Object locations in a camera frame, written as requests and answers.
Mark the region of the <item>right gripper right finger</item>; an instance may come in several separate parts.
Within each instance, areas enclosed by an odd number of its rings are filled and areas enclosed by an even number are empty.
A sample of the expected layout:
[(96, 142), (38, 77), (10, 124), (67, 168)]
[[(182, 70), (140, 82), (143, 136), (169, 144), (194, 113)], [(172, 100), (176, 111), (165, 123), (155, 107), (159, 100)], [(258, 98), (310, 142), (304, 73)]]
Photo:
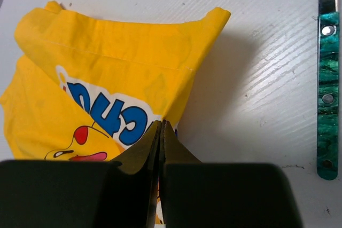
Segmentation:
[(204, 163), (163, 121), (160, 198), (167, 227), (302, 227), (291, 186), (270, 163)]

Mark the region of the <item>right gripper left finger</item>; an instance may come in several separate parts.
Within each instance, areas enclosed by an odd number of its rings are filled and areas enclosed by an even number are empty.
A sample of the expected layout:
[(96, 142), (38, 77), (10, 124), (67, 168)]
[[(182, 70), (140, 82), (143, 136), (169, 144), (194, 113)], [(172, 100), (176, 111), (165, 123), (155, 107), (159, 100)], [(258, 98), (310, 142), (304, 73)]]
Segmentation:
[(111, 161), (1, 162), (1, 227), (154, 227), (162, 124)]

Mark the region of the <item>yellow pikachu cloth napkin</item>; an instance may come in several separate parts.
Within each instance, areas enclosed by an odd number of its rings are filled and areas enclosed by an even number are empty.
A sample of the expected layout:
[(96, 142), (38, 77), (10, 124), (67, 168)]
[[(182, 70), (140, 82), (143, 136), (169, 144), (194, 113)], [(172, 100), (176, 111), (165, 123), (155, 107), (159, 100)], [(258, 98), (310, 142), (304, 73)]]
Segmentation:
[(155, 121), (174, 132), (195, 73), (230, 13), (153, 24), (102, 20), (55, 1), (18, 23), (23, 55), (1, 95), (13, 160), (111, 161)]

